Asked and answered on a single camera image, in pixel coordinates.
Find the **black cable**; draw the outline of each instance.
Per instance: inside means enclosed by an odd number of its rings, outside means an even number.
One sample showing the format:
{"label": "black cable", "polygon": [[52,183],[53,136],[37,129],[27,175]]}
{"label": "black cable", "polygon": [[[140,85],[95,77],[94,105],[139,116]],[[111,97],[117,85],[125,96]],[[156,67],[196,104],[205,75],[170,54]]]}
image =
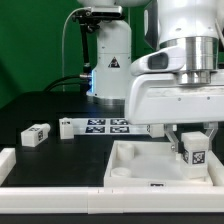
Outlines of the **black cable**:
{"label": "black cable", "polygon": [[62,81],[65,81],[65,80],[68,80],[68,79],[79,79],[80,77],[77,76],[77,75],[70,75],[70,76],[65,76],[63,78],[60,78],[60,79],[57,79],[55,81],[53,81],[51,84],[49,84],[45,89],[44,91],[48,91],[48,89],[51,89],[52,86],[54,86],[55,84],[59,83],[59,82],[62,82]]}
{"label": "black cable", "polygon": [[54,89],[55,87],[58,87],[58,86],[67,86],[67,85],[80,85],[82,83],[78,83],[78,82],[69,82],[69,83],[58,83],[58,84],[54,84],[53,86],[51,86],[50,88],[48,88],[47,92],[51,91],[52,89]]}

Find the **black tabletop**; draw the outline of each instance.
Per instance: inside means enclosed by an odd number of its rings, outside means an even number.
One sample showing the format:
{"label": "black tabletop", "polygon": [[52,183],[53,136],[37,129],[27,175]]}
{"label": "black tabletop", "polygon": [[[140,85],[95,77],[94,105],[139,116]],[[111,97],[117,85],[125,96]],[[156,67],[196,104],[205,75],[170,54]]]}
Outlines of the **black tabletop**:
{"label": "black tabletop", "polygon": [[[149,136],[74,136],[61,140],[59,119],[122,118],[123,106],[88,102],[73,92],[25,93],[0,110],[0,150],[16,148],[16,166],[2,187],[102,187],[114,140],[151,141]],[[20,133],[33,124],[48,123],[49,137],[35,148],[21,146]],[[222,132],[216,146],[222,148]],[[223,214],[48,214],[1,215],[0,223],[223,223]]]}

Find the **white cube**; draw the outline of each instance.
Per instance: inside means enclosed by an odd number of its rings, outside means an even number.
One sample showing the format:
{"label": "white cube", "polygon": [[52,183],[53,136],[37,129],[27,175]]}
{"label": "white cube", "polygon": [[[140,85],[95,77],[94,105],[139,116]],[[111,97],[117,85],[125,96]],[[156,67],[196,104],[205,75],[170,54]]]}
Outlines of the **white cube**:
{"label": "white cube", "polygon": [[189,179],[207,176],[209,137],[201,132],[189,132],[182,134],[181,140],[185,148],[180,163],[184,176]]}
{"label": "white cube", "polygon": [[181,135],[181,141],[184,143],[184,148],[187,150],[209,149],[209,137],[200,131],[183,133]]}
{"label": "white cube", "polygon": [[59,120],[60,125],[60,138],[61,139],[73,139],[74,128],[71,118],[63,118]]}
{"label": "white cube", "polygon": [[48,138],[49,124],[35,124],[21,133],[22,146],[36,147]]}

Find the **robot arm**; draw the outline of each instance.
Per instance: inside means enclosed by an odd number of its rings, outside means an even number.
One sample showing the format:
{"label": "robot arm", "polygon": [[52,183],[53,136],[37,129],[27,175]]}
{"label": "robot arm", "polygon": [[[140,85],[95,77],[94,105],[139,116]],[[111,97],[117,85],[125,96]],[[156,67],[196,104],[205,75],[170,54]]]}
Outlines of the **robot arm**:
{"label": "robot arm", "polygon": [[107,6],[120,5],[123,7],[133,7],[145,5],[149,0],[77,0],[84,6]]}

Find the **blue light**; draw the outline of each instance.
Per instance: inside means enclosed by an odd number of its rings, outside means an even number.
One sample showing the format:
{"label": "blue light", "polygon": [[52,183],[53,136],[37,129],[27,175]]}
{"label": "blue light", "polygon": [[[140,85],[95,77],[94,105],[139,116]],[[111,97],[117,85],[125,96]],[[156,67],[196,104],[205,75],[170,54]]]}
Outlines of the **blue light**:
{"label": "blue light", "polygon": [[92,70],[91,72],[91,76],[92,76],[92,79],[91,79],[91,88],[90,88],[90,92],[93,93],[94,92],[94,70]]}

